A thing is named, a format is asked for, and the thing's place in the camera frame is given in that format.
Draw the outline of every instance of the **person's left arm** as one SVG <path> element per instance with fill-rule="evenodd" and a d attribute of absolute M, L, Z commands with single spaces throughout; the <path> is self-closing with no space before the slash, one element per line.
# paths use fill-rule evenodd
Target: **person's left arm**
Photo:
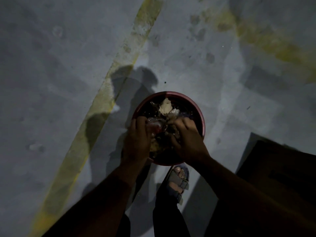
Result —
<path fill-rule="evenodd" d="M 133 119 L 123 159 L 105 180 L 67 211 L 44 235 L 115 236 L 138 174 L 149 157 L 151 133 L 145 117 Z"/>

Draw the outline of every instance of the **faded yellow paint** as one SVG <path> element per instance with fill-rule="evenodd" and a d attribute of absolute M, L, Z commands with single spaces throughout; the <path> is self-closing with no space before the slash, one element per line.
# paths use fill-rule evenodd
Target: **faded yellow paint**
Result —
<path fill-rule="evenodd" d="M 113 63 L 105 76 L 96 97 L 94 98 L 87 115 L 84 118 L 70 148 L 67 152 L 57 175 L 51 185 L 43 205 L 35 217 L 30 236 L 37 237 L 45 233 L 61 216 L 64 205 L 69 197 L 71 188 L 76 182 L 90 150 L 92 149 L 98 135 L 109 113 L 113 109 L 117 96 L 113 95 L 111 77 L 118 70 L 124 76 L 132 71 L 140 49 L 143 47 L 148 34 L 154 25 L 162 8 L 160 0 L 144 0 L 133 23 L 132 32 L 124 40 Z M 97 116 L 98 126 L 93 129 L 90 142 L 87 140 L 87 123 L 89 119 Z"/>
<path fill-rule="evenodd" d="M 208 8 L 201 12 L 201 19 L 217 31 L 234 30 L 241 42 L 252 44 L 262 51 L 274 55 L 278 60 L 306 68 L 310 76 L 306 82 L 316 82 L 315 52 L 307 52 L 293 44 L 291 39 L 269 27 L 262 27 L 250 19 L 236 17 L 231 11 Z"/>

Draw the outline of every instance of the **person's right arm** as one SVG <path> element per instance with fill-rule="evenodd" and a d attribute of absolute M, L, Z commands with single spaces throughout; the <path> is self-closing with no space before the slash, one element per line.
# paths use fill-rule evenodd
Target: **person's right arm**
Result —
<path fill-rule="evenodd" d="M 181 136 L 180 143 L 171 136 L 177 153 L 204 177 L 231 211 L 246 215 L 270 234 L 316 236 L 315 223 L 286 209 L 212 159 L 194 121 L 179 118 L 174 124 Z"/>

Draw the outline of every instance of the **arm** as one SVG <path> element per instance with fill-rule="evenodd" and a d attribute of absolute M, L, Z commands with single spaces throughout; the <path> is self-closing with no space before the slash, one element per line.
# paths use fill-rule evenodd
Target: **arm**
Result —
<path fill-rule="evenodd" d="M 44 234 L 48 236 L 115 236 L 138 174 L 149 157 L 147 119 L 132 120 L 123 159 L 105 180 L 67 211 Z"/>
<path fill-rule="evenodd" d="M 224 201 L 230 210 L 245 214 L 271 234 L 316 235 L 313 223 L 286 209 L 212 159 L 194 121 L 180 118 L 174 124 L 181 135 L 181 144 L 174 136 L 171 139 L 178 154 L 204 177 L 217 197 Z"/>

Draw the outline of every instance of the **black pants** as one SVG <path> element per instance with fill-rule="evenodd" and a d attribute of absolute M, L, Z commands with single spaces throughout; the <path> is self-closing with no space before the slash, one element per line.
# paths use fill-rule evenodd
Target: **black pants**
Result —
<path fill-rule="evenodd" d="M 177 201 L 169 196 L 166 189 L 160 187 L 156 206 L 153 211 L 155 237 L 190 236 L 188 227 L 181 212 L 178 210 Z M 127 237 L 131 235 L 131 223 L 127 215 L 123 215 L 116 236 Z"/>

